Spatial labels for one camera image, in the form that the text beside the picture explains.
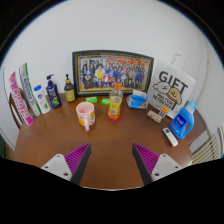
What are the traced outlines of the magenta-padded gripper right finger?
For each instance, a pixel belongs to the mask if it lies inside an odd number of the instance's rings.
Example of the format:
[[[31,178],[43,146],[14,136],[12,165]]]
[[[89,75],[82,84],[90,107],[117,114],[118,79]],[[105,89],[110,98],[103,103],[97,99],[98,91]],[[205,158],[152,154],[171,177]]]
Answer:
[[[136,143],[132,145],[132,154],[145,185],[182,169],[168,154],[158,155]]]

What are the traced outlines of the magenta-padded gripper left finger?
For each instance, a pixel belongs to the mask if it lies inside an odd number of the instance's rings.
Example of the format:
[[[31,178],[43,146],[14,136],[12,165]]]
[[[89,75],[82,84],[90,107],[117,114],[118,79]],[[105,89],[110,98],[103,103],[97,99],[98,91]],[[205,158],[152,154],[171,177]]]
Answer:
[[[42,166],[42,169],[79,185],[90,154],[91,144],[87,143],[66,155],[56,154]]]

